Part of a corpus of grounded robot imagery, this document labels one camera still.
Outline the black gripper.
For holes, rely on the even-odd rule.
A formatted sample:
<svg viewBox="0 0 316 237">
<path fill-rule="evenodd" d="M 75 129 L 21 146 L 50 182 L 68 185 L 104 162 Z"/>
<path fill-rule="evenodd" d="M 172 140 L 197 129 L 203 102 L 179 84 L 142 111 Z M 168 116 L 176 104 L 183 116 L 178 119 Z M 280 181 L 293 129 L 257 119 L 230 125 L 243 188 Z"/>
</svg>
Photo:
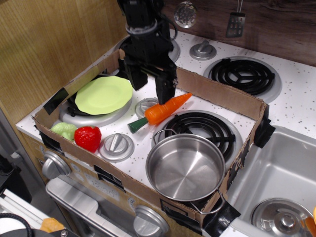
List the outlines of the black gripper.
<svg viewBox="0 0 316 237">
<path fill-rule="evenodd" d="M 176 66 L 169 53 L 174 50 L 169 27 L 126 27 L 129 37 L 123 43 L 125 72 L 134 90 L 155 79 L 158 103 L 165 104 L 175 96 L 177 86 Z"/>
</svg>

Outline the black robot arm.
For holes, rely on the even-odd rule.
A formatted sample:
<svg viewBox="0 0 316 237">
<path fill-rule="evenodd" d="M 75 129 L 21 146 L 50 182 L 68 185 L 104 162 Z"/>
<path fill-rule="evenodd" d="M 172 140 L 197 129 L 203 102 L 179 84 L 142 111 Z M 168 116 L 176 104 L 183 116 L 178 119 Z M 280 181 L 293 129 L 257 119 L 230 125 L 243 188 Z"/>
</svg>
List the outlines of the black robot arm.
<svg viewBox="0 0 316 237">
<path fill-rule="evenodd" d="M 119 0 L 126 18 L 128 39 L 121 45 L 124 66 L 133 88 L 139 90 L 153 76 L 159 104 L 174 97 L 177 67 L 169 53 L 174 49 L 162 0 Z"/>
</svg>

